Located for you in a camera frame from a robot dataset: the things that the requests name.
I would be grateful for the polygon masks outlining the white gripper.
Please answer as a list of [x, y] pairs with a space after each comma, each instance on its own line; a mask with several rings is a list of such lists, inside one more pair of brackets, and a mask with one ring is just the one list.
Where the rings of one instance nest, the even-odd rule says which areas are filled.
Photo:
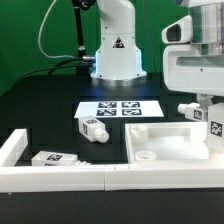
[[163, 75], [170, 90], [198, 94], [204, 112], [213, 105], [212, 95], [224, 95], [224, 56], [201, 56], [190, 44], [165, 48]]

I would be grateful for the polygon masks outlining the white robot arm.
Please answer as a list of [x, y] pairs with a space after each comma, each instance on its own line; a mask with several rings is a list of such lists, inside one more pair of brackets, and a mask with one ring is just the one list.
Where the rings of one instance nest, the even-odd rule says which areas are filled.
[[[162, 31], [163, 77], [168, 89], [195, 93], [207, 104], [224, 96], [224, 0], [173, 0], [188, 15]], [[135, 8], [129, 0], [97, 0], [101, 45], [91, 77], [109, 85], [128, 85], [144, 77], [135, 42]]]

